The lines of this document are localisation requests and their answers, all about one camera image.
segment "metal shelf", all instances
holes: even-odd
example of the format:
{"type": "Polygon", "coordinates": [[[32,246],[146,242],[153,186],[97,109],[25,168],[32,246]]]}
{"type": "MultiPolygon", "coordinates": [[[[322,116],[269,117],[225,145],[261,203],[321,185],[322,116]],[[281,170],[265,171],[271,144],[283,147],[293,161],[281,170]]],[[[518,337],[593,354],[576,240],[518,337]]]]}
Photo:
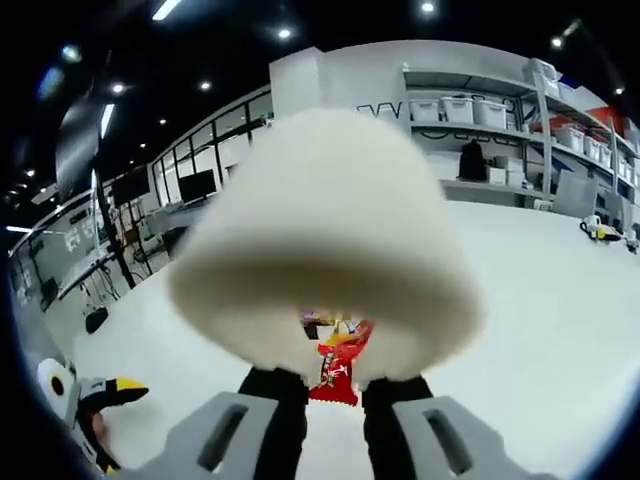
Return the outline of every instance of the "metal shelf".
{"type": "Polygon", "coordinates": [[[450,122],[411,122],[412,130],[462,130],[474,133],[488,133],[500,135],[502,137],[517,138],[529,142],[542,143],[542,137],[530,133],[519,132],[517,130],[505,130],[504,128],[488,127],[486,125],[476,125],[474,123],[450,123],[450,122]]]}
{"type": "MultiPolygon", "coordinates": [[[[503,130],[501,128],[487,127],[485,125],[475,125],[475,124],[467,124],[467,123],[449,123],[449,122],[411,122],[411,129],[413,131],[420,130],[459,130],[459,131],[468,131],[473,133],[487,133],[491,135],[498,135],[509,138],[516,138],[519,140],[524,140],[531,143],[541,144],[544,142],[542,135],[536,135],[531,133],[519,132],[517,130],[503,130]]],[[[579,160],[583,163],[587,163],[590,167],[595,167],[603,172],[613,176],[613,170],[610,168],[606,168],[597,161],[589,158],[583,153],[576,152],[571,148],[561,145],[559,143],[553,143],[551,148],[557,152],[566,153],[571,155],[576,160],[579,160]]],[[[621,181],[630,185],[630,183],[623,178],[620,178],[621,181]]]]}
{"type": "Polygon", "coordinates": [[[512,193],[525,197],[543,198],[544,194],[539,190],[526,190],[524,188],[509,187],[507,185],[494,185],[482,182],[465,182],[463,180],[440,180],[445,188],[466,188],[470,190],[485,190],[491,192],[512,193]]]}
{"type": "MultiPolygon", "coordinates": [[[[587,128],[595,130],[598,134],[606,138],[609,143],[611,143],[611,130],[593,115],[583,112],[568,103],[566,100],[551,95],[547,95],[547,105],[549,106],[549,110],[568,117],[574,122],[584,125],[587,128]]],[[[615,136],[618,147],[627,157],[639,158],[638,153],[635,152],[633,147],[625,138],[620,136],[618,133],[616,133],[615,136]]]]}
{"type": "Polygon", "coordinates": [[[536,91],[534,85],[485,74],[444,72],[419,68],[405,68],[402,70],[402,74],[408,89],[473,90],[506,97],[520,97],[530,93],[535,94],[536,91]]]}

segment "white fluffy object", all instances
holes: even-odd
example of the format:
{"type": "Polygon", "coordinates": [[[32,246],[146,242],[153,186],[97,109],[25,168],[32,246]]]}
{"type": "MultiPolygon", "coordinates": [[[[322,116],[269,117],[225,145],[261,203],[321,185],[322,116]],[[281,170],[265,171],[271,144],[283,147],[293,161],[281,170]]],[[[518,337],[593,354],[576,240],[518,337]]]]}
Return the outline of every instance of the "white fluffy object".
{"type": "Polygon", "coordinates": [[[254,144],[172,265],[185,321],[265,369],[315,384],[296,308],[376,320],[354,381],[402,380],[460,351],[482,302],[438,180],[394,127],[310,110],[254,144]]]}

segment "stuffed toy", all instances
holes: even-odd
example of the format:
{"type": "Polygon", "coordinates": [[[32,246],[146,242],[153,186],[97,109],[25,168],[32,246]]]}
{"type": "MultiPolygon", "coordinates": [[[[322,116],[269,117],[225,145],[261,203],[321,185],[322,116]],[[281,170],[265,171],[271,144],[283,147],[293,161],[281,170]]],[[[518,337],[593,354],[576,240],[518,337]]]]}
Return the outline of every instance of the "stuffed toy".
{"type": "Polygon", "coordinates": [[[187,233],[168,283],[200,335],[309,386],[324,357],[300,306],[376,319],[353,363],[363,385],[460,352],[484,313],[424,152],[397,127],[343,110],[308,110],[260,136],[187,233]]]}
{"type": "Polygon", "coordinates": [[[42,360],[36,379],[53,413],[69,430],[82,453],[102,473],[120,468],[100,443],[96,416],[106,407],[124,405],[145,396],[149,389],[128,378],[77,379],[75,373],[53,358],[42,360]]]}

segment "plastic container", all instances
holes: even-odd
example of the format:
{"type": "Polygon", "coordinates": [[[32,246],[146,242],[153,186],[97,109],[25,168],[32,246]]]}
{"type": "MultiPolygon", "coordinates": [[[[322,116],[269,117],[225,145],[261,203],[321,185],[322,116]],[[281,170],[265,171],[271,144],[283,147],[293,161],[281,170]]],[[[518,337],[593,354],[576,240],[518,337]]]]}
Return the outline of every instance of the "plastic container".
{"type": "Polygon", "coordinates": [[[524,172],[522,170],[507,170],[507,185],[514,188],[522,188],[524,172]]]}
{"type": "Polygon", "coordinates": [[[501,168],[487,167],[487,179],[492,185],[506,185],[507,171],[501,168]]]}
{"type": "Polygon", "coordinates": [[[550,63],[543,62],[538,58],[531,58],[522,67],[522,73],[525,80],[532,85],[536,85],[535,78],[539,75],[544,92],[556,98],[560,97],[557,81],[558,74],[556,73],[556,68],[550,63]]]}
{"type": "Polygon", "coordinates": [[[584,153],[594,162],[600,163],[602,144],[595,138],[584,137],[584,153]]]}
{"type": "Polygon", "coordinates": [[[558,143],[569,147],[571,150],[582,153],[584,151],[584,133],[573,127],[562,127],[556,130],[558,143]]]}
{"type": "Polygon", "coordinates": [[[618,160],[618,176],[627,178],[627,162],[621,158],[618,160]]]}
{"type": "Polygon", "coordinates": [[[411,100],[409,108],[415,122],[440,121],[438,100],[411,100]]]}
{"type": "Polygon", "coordinates": [[[470,98],[442,97],[440,99],[447,121],[473,124],[473,100],[470,98]]]}
{"type": "Polygon", "coordinates": [[[496,155],[493,158],[494,165],[497,168],[503,168],[507,171],[519,171],[524,172],[524,168],[522,165],[522,159],[516,157],[509,157],[506,155],[496,155]]]}
{"type": "Polygon", "coordinates": [[[507,129],[507,106],[489,100],[473,101],[473,118],[477,125],[507,129]]]}
{"type": "Polygon", "coordinates": [[[604,144],[600,145],[600,165],[611,168],[611,149],[604,144]]]}
{"type": "Polygon", "coordinates": [[[565,85],[562,82],[558,82],[558,92],[560,93],[560,98],[565,100],[568,103],[573,102],[573,97],[575,96],[573,88],[569,85],[565,85]]]}

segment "penguin plush toy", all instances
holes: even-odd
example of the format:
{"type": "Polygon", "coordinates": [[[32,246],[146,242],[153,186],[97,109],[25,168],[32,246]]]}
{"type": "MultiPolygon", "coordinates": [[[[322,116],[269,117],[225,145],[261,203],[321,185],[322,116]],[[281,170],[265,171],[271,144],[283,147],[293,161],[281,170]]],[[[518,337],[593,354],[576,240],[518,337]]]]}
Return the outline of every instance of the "penguin plush toy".
{"type": "Polygon", "coordinates": [[[93,430],[93,416],[106,407],[134,402],[149,392],[128,378],[77,379],[72,369],[53,358],[42,360],[36,380],[53,413],[69,429],[85,457],[103,473],[120,468],[100,444],[93,430]]]}

